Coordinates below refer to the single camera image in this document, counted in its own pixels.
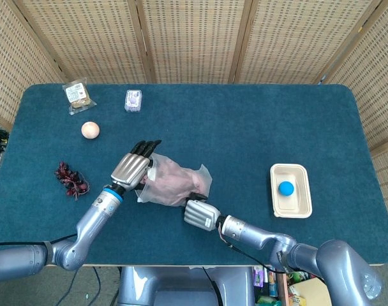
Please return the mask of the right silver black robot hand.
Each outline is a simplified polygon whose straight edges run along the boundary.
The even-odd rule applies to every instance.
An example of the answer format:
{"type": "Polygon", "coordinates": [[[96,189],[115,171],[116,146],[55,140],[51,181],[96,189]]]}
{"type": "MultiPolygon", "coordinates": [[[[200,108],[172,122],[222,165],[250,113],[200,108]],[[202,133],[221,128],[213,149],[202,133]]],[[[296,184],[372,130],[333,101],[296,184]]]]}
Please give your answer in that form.
{"type": "Polygon", "coordinates": [[[214,206],[206,203],[207,196],[199,193],[190,193],[186,198],[184,221],[190,225],[206,231],[216,229],[221,212],[214,206]]]}

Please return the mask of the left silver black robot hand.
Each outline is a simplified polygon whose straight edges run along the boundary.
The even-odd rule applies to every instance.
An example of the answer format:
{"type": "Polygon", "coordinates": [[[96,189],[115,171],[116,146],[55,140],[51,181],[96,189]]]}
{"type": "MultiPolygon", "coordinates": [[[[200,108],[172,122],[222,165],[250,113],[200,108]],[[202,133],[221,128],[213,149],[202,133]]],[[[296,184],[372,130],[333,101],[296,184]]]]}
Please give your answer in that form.
{"type": "Polygon", "coordinates": [[[146,175],[147,170],[152,165],[151,154],[161,143],[161,140],[142,140],[127,153],[115,167],[111,174],[113,190],[123,194],[134,190],[146,175]]]}

